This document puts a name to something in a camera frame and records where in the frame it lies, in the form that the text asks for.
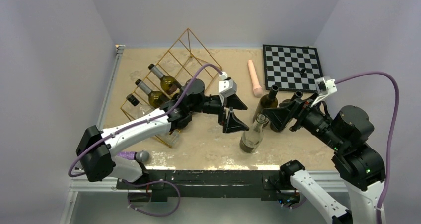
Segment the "clear brown-tinted bottle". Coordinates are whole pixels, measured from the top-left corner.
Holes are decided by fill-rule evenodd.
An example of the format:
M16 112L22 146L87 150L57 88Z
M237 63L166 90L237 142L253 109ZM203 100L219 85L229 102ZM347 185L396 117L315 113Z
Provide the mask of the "clear brown-tinted bottle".
M253 153L263 140L263 125L266 123L266 117L259 114L255 122L248 131L244 131L239 146L246 153Z

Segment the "dark green wine bottle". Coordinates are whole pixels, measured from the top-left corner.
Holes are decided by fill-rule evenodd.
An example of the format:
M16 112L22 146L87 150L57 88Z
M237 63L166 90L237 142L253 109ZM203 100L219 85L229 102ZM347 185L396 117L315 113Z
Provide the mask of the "dark green wine bottle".
M135 84L148 97L149 104L154 108L160 108L164 103L169 101L168 97L161 91L152 90L144 81L137 79Z

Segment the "clear glass liquor bottle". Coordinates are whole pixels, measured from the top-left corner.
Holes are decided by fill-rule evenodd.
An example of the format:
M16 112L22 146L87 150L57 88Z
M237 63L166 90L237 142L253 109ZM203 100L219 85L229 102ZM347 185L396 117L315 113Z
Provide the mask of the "clear glass liquor bottle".
M127 118L132 121L148 115L154 109L149 105L141 104L139 100L130 93L126 96L126 101L122 106L122 110ZM179 132L174 131L171 133L161 133L155 135L153 138L171 148L177 143L179 139Z

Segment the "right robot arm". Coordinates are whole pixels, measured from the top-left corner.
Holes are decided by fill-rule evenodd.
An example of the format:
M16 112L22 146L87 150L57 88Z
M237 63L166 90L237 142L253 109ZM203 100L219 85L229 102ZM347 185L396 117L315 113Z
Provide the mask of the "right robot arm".
M263 114L277 131L295 119L291 131L305 128L333 150L332 162L347 188L351 207L337 202L297 160L280 167L279 182L283 187L298 190L328 224L386 222L384 209L379 205L386 169L381 155L367 144L374 126L364 110L347 105L332 118L321 112L313 98L296 98L278 108L264 109Z

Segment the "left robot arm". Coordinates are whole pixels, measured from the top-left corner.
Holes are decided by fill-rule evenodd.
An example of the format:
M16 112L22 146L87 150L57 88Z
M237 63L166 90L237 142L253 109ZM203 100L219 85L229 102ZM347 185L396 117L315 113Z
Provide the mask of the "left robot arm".
M186 127L193 113L217 115L223 133L247 131L249 127L234 114L235 110L248 109L236 95L234 80L227 78L220 84L220 94L206 96L204 83L200 79L190 79L173 98L143 117L103 130L96 125L88 127L76 148L77 162L88 181L116 177L129 181L137 189L145 187L148 175L143 172L140 162L118 154L150 137Z

